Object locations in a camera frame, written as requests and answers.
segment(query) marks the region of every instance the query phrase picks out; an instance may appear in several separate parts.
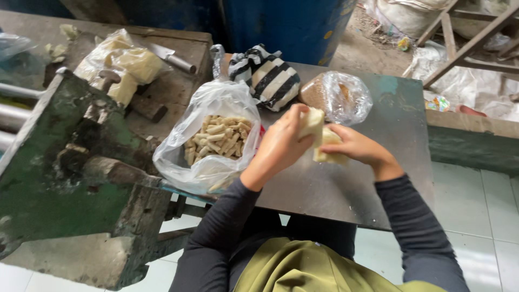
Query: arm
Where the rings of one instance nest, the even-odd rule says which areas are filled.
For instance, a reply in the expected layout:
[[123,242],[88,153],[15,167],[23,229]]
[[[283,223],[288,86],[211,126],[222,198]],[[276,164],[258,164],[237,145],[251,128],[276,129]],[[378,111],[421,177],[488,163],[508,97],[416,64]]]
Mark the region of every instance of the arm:
[[421,280],[446,291],[469,291],[447,235],[393,155],[351,128],[328,126],[343,143],[323,145],[323,152],[347,155],[373,169],[377,193],[403,253],[404,282]]
[[269,127],[254,159],[204,216],[187,241],[170,291],[229,291],[229,256],[238,243],[263,185],[294,164],[313,137],[299,140],[299,116],[308,111],[293,105]]

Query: black long sleeve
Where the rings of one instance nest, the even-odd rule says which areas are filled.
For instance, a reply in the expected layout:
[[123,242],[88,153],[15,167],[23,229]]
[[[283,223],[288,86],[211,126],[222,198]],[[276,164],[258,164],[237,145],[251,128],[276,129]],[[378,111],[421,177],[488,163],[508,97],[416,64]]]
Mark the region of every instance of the black long sleeve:
[[469,291],[447,235],[404,175],[375,183],[402,250],[404,282],[421,280],[451,291]]
[[227,188],[189,238],[170,292],[229,290],[229,256],[259,196],[240,179]]

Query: hand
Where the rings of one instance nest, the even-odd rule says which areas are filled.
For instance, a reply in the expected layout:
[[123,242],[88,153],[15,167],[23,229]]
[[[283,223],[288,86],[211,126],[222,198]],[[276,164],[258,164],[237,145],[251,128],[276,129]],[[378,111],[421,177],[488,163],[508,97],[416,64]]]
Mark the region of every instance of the hand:
[[373,168],[376,181],[397,178],[404,174],[397,160],[382,145],[361,133],[337,124],[326,125],[341,137],[341,144],[324,144],[320,150],[324,153],[339,153],[351,159],[368,164]]
[[299,139],[301,112],[308,112],[302,103],[290,109],[263,136],[256,156],[241,174],[240,180],[251,191],[259,191],[275,174],[294,164],[310,148],[313,135]]

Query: stainless steel tabletop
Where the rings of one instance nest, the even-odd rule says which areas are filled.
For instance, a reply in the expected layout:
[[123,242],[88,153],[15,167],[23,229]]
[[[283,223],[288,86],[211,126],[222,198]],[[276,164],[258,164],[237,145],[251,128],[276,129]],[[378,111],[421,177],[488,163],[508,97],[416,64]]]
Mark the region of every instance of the stainless steel tabletop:
[[[302,85],[328,70],[314,65],[289,64],[298,72]],[[432,207],[431,157],[421,81],[342,71],[362,79],[373,99],[367,119],[352,128],[387,148]],[[282,114],[260,110],[263,126],[268,128]],[[353,160],[348,166],[317,163],[312,160],[312,154],[313,151],[307,151],[293,166],[274,176],[256,205],[287,214],[390,229],[369,166]]]

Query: white tiled floor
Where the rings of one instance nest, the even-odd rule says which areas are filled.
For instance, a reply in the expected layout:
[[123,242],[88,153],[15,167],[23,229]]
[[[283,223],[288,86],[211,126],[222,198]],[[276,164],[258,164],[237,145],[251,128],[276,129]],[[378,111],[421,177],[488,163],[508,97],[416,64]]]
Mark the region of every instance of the white tiled floor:
[[[433,163],[434,212],[447,231],[472,292],[512,292],[519,287],[519,178]],[[188,204],[200,202],[188,199]],[[284,225],[289,216],[281,215]],[[161,232],[194,227],[184,215]],[[402,283],[401,252],[390,232],[358,229],[355,261],[395,284]],[[167,292],[182,251],[149,263],[146,278],[124,292]],[[95,292],[101,289],[0,263],[2,292]]]

